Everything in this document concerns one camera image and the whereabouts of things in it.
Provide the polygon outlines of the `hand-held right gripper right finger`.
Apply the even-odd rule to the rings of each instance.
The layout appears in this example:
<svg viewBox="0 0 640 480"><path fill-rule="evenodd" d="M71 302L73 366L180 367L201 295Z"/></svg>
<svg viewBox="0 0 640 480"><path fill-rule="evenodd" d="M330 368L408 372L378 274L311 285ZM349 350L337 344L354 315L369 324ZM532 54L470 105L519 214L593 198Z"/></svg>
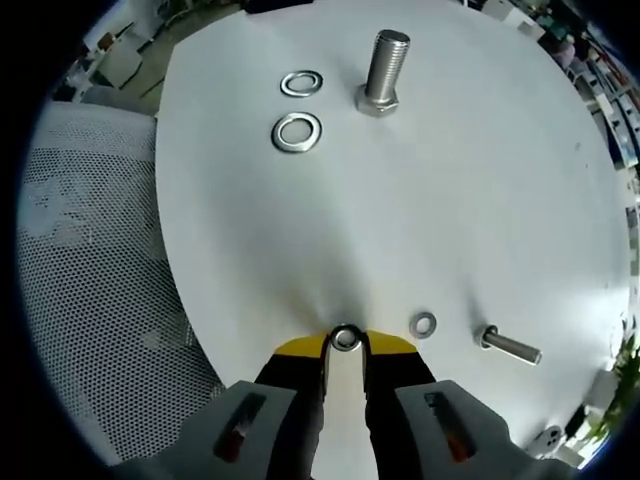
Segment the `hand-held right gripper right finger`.
<svg viewBox="0 0 640 480"><path fill-rule="evenodd" d="M506 421L457 383L436 380L410 342L367 331L364 391L380 478L529 478L530 458Z"/></svg>

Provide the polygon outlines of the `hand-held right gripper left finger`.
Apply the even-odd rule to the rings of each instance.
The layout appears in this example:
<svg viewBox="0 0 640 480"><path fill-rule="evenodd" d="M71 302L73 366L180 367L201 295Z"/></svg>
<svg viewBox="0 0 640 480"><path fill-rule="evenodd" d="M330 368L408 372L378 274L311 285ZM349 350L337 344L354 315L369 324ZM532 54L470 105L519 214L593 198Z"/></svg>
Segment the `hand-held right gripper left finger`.
<svg viewBox="0 0 640 480"><path fill-rule="evenodd" d="M252 382L239 381L190 417L164 452L174 479L308 479L323 425L326 333L276 348Z"/></svg>

